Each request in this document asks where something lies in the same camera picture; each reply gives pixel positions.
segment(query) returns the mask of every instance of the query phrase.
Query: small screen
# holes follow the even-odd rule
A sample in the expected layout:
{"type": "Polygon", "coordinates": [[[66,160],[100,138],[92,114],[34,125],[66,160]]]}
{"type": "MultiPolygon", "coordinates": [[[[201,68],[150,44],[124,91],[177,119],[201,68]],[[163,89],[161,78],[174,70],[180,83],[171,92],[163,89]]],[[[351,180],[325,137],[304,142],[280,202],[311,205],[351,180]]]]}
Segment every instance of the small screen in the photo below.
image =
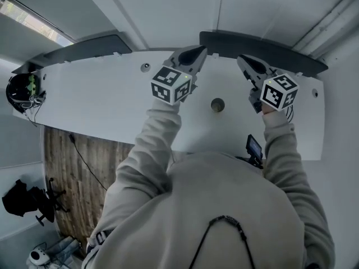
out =
{"type": "Polygon", "coordinates": [[[256,143],[254,141],[253,138],[251,138],[249,141],[249,147],[256,154],[257,157],[261,158],[262,148],[260,147],[260,145],[258,143],[256,143]]]}

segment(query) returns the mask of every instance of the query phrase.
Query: window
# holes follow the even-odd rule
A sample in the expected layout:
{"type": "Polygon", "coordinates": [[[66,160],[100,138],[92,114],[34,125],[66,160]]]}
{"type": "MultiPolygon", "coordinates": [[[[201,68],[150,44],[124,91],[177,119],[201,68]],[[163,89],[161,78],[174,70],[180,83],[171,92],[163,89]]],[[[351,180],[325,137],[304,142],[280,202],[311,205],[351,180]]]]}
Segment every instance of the window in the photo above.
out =
{"type": "Polygon", "coordinates": [[[57,44],[66,47],[72,45],[73,42],[66,39],[59,32],[51,29],[45,23],[28,14],[24,10],[20,9],[10,1],[5,1],[4,5],[0,9],[0,13],[16,20],[19,23],[33,29],[34,31],[44,35],[46,38],[53,40],[57,44]]]}

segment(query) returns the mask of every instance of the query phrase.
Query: sweatshirt sleeve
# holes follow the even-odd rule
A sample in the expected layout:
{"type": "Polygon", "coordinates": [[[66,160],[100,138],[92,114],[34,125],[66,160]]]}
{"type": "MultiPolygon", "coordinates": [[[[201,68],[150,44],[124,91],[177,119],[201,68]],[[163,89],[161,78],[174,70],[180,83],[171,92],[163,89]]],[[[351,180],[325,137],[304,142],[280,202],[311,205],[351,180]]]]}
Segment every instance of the sweatshirt sleeve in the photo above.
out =
{"type": "Polygon", "coordinates": [[[334,243],[324,210],[308,184],[297,152],[294,125],[288,123],[284,112],[266,114],[263,120],[266,128],[265,178],[285,192],[305,225],[306,265],[316,263],[320,268],[333,268],[334,243]]]}
{"type": "Polygon", "coordinates": [[[93,231],[113,230],[142,205],[170,188],[167,165],[171,145],[181,127],[179,104],[155,100],[135,146],[116,170],[116,181],[108,188],[102,216],[93,231]]]}

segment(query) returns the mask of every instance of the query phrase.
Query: person's left arm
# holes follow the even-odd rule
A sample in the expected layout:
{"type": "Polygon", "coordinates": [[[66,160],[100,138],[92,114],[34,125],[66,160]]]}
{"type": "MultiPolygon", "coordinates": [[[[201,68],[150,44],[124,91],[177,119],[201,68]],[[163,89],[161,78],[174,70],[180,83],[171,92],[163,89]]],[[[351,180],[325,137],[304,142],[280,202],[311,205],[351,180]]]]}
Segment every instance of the person's left arm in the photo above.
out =
{"type": "Polygon", "coordinates": [[[135,146],[116,170],[116,181],[108,188],[102,216],[92,237],[113,230],[152,198],[170,188],[167,166],[171,145],[181,127],[179,104],[171,106],[155,100],[147,111],[135,146]]]}

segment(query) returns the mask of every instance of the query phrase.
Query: beige sweatshirt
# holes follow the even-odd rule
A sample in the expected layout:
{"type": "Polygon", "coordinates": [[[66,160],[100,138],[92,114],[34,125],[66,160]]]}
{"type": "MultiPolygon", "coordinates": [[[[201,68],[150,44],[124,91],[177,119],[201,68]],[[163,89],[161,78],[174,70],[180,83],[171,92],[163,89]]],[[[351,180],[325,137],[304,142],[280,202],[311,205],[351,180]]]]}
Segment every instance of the beige sweatshirt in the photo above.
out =
{"type": "MultiPolygon", "coordinates": [[[[149,119],[106,194],[96,233],[108,237],[83,268],[189,268],[209,221],[237,219],[256,269],[334,267],[323,208],[310,189],[283,112],[263,116],[267,141],[262,177],[250,164],[216,152],[187,155],[167,171],[181,127],[179,105],[155,101],[149,119]]],[[[251,268],[238,231],[212,226],[194,268],[251,268]]]]}

